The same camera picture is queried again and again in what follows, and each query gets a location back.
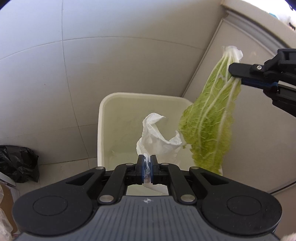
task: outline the screw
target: screw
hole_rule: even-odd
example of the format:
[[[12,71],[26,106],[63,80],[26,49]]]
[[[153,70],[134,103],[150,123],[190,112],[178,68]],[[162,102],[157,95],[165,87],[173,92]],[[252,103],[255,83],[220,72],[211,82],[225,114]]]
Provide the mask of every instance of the screw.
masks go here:
[[[181,196],[181,200],[183,202],[193,202],[195,200],[195,197],[191,194],[184,194]]]
[[[114,200],[114,197],[111,195],[102,195],[99,199],[101,202],[112,202]]]

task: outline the black plastic bag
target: black plastic bag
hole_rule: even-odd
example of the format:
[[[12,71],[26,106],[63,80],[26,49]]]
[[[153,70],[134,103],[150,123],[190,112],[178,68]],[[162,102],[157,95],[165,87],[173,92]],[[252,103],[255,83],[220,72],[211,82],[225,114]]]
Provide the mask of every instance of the black plastic bag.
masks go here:
[[[38,182],[38,156],[27,147],[0,145],[0,172],[17,183]]]

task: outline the logo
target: logo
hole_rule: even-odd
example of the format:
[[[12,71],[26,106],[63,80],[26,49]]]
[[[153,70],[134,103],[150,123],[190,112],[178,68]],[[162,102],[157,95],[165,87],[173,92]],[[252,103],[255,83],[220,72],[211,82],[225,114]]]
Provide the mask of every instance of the logo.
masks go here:
[[[150,202],[152,202],[152,201],[153,201],[153,200],[151,200],[150,198],[146,198],[146,199],[143,200],[143,202],[144,202],[144,203],[147,203],[147,204],[150,203]]]

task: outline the tile grout line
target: tile grout line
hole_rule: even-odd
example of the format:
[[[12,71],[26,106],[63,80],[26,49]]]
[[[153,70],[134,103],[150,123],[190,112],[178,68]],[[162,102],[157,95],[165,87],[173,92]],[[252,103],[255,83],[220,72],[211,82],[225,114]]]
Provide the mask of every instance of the tile grout line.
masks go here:
[[[97,124],[83,125],[83,126],[78,126],[78,127],[93,126],[93,125],[97,125]],[[24,135],[13,136],[13,137],[4,137],[4,138],[0,138],[0,140],[7,139],[7,138],[14,138],[14,137],[22,137],[22,136],[36,135],[36,134],[47,133],[47,132],[55,132],[55,131],[60,131],[60,130],[74,128],[74,127],[77,127],[77,126],[65,127],[65,128],[56,129],[56,130],[50,130],[50,131],[41,131],[41,132],[37,132],[37,133],[30,133],[30,134],[24,134]]]
[[[172,42],[172,41],[167,41],[167,40],[161,40],[161,39],[153,39],[153,38],[144,38],[144,37],[129,37],[129,36],[96,36],[96,37],[81,37],[81,38],[73,38],[73,39],[65,39],[63,40],[63,37],[62,37],[62,40],[58,40],[58,41],[53,41],[53,42],[50,42],[50,43],[45,43],[45,44],[40,44],[40,45],[36,45],[36,46],[33,46],[33,47],[30,47],[30,48],[27,48],[27,49],[23,49],[23,50],[20,50],[18,52],[15,52],[15,53],[12,53],[10,55],[7,55],[3,58],[0,58],[0,61],[2,59],[5,59],[9,56],[12,56],[14,54],[17,54],[17,53],[20,53],[20,52],[23,52],[23,51],[26,51],[26,50],[29,50],[29,49],[32,49],[32,48],[35,48],[35,47],[40,47],[40,46],[43,46],[43,45],[47,45],[47,44],[53,44],[53,43],[57,43],[57,42],[63,42],[63,41],[69,41],[69,40],[77,40],[77,39],[91,39],[91,38],[130,38],[130,39],[147,39],[147,40],[152,40],[152,41],[159,41],[159,42],[165,42],[165,43],[171,43],[171,44],[177,44],[177,45],[181,45],[181,46],[186,46],[186,47],[191,47],[191,48],[195,48],[195,49],[199,49],[201,51],[204,51],[204,49],[201,49],[199,47],[195,47],[195,46],[191,46],[191,45],[187,45],[187,44],[182,44],[182,43],[177,43],[177,42]]]
[[[165,43],[170,43],[170,44],[177,44],[177,45],[186,46],[186,47],[195,48],[195,49],[199,49],[199,50],[204,51],[204,49],[201,49],[199,47],[195,47],[192,45],[188,45],[188,44],[182,44],[182,43],[177,43],[177,42],[162,40],[162,39],[153,39],[153,38],[135,37],[135,36],[93,36],[93,37],[80,37],[80,38],[73,38],[73,39],[65,39],[64,41],[77,40],[77,39],[92,39],[92,38],[146,39],[146,40],[159,41],[159,42],[165,42]]]
[[[84,143],[84,140],[83,140],[83,137],[82,137],[82,134],[81,134],[81,131],[80,131],[79,125],[78,125],[77,117],[76,117],[75,110],[74,110],[74,106],[73,106],[73,100],[72,100],[72,96],[71,96],[71,91],[70,91],[70,87],[69,87],[69,82],[68,82],[68,75],[67,75],[67,68],[66,68],[66,60],[65,60],[65,52],[64,52],[64,41],[63,41],[63,38],[64,38],[64,37],[63,37],[63,6],[64,6],[64,0],[62,0],[61,32],[62,32],[62,48],[63,48],[63,58],[64,58],[64,66],[65,66],[66,80],[67,80],[68,91],[69,91],[69,94],[70,94],[70,99],[71,99],[72,109],[73,109],[73,113],[74,113],[75,120],[76,120],[76,123],[77,123],[77,127],[78,127],[78,130],[79,130],[80,137],[81,137],[81,139],[82,139],[83,145],[84,145],[84,149],[85,149],[86,154],[87,154],[87,158],[89,158],[89,153],[88,153],[88,151],[87,151],[87,149],[86,149],[86,146],[85,146],[85,143]]]
[[[20,52],[23,52],[23,51],[26,51],[26,50],[29,50],[29,49],[32,49],[32,48],[35,48],[35,47],[40,47],[40,46],[47,45],[47,44],[54,44],[54,43],[58,43],[58,42],[61,42],[61,41],[62,41],[62,40],[53,41],[53,42],[50,42],[50,43],[40,44],[40,45],[33,46],[33,47],[30,47],[30,48],[27,48],[27,49],[23,49],[23,50],[20,50],[20,51],[15,52],[15,53],[12,53],[12,54],[10,54],[10,55],[7,55],[7,56],[5,56],[5,57],[3,57],[3,58],[0,58],[0,61],[1,61],[2,59],[5,59],[5,58],[7,58],[7,57],[10,57],[10,56],[12,56],[12,55],[14,55],[14,54],[17,54],[17,53],[20,53]]]
[[[87,160],[91,158],[97,158],[97,157],[89,157],[89,158],[83,158],[83,159],[78,159],[78,160],[71,160],[71,161],[62,161],[62,162],[54,162],[54,163],[46,163],[46,164],[38,164],[38,166],[44,166],[44,165],[52,165],[52,164],[60,164],[60,163],[66,163],[66,162],[72,162],[72,161],[82,161],[82,160]]]

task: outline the tiled wall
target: tiled wall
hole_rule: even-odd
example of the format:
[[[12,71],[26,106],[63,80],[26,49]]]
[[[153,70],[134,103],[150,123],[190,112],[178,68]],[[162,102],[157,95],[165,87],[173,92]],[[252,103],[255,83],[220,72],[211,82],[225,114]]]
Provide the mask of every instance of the tiled wall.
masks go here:
[[[0,11],[0,145],[40,164],[96,156],[100,101],[180,96],[220,0],[12,0]]]

